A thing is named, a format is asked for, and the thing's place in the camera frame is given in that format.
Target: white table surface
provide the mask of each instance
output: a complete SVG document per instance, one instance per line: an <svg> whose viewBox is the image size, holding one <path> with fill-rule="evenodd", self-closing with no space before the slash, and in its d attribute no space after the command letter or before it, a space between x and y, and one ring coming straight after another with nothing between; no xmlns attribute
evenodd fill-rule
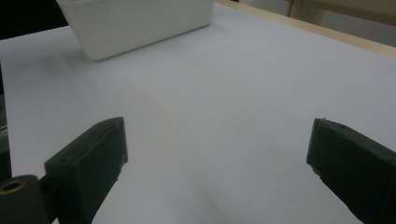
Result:
<svg viewBox="0 0 396 224"><path fill-rule="evenodd" d="M94 223L360 223L305 163L314 118L396 148L396 60L215 4L213 23L90 62L68 27L0 42L14 175L103 119L130 160Z"/></svg>

